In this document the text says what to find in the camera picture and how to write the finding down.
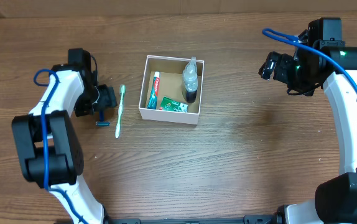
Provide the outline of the clear bottle dark liquid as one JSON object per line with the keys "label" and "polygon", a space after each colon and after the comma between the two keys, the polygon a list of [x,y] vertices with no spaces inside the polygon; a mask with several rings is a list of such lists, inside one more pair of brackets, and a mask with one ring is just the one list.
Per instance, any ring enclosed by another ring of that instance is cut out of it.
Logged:
{"label": "clear bottle dark liquid", "polygon": [[182,94],[187,103],[194,103],[198,91],[198,74],[196,57],[192,57],[182,72]]}

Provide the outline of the teal toothpaste tube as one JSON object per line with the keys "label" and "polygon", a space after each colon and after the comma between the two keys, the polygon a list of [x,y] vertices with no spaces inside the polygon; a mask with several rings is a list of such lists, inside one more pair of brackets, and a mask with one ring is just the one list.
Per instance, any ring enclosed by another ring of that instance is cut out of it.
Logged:
{"label": "teal toothpaste tube", "polygon": [[152,83],[152,90],[147,104],[147,109],[155,110],[157,108],[157,98],[159,94],[160,72],[155,72]]}

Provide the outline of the green soap packet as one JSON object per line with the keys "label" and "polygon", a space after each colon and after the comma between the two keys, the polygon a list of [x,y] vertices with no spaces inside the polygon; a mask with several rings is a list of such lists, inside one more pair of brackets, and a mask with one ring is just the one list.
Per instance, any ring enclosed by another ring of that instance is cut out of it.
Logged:
{"label": "green soap packet", "polygon": [[159,110],[187,113],[188,105],[186,103],[181,103],[165,96],[161,101]]}

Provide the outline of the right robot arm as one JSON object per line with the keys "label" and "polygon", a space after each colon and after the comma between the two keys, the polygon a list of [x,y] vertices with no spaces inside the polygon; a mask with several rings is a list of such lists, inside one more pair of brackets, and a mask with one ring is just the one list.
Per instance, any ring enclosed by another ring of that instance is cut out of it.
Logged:
{"label": "right robot arm", "polygon": [[328,98],[340,150],[339,175],[320,184],[313,199],[284,205],[278,223],[357,223],[357,47],[299,50],[298,56],[270,52],[260,76],[288,86],[290,95]]}

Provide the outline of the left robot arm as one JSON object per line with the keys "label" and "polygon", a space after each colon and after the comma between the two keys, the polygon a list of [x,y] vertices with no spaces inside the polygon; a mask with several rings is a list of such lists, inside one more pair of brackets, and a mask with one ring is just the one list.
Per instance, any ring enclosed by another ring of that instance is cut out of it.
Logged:
{"label": "left robot arm", "polygon": [[99,85],[90,65],[47,69],[46,91],[29,114],[12,120],[22,175],[56,197],[73,223],[109,223],[83,176],[84,158],[71,115],[93,115],[117,105],[112,88]]}

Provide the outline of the green white toothbrush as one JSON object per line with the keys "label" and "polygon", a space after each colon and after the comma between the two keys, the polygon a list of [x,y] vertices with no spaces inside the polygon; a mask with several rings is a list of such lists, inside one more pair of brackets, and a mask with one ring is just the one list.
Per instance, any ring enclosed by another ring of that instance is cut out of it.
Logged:
{"label": "green white toothbrush", "polygon": [[115,138],[116,139],[119,138],[120,132],[121,132],[121,120],[122,120],[122,115],[123,115],[125,93],[126,93],[126,86],[121,85],[121,87],[119,89],[120,101],[119,101],[119,106],[118,106],[118,119],[117,119],[116,129],[115,129]]}

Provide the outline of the blue disposable razor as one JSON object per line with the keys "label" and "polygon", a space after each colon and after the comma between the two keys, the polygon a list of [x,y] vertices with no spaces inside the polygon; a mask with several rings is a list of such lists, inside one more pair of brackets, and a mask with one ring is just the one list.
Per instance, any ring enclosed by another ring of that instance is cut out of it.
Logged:
{"label": "blue disposable razor", "polygon": [[109,126],[110,122],[106,121],[104,118],[104,112],[99,111],[99,120],[96,122],[97,126]]}

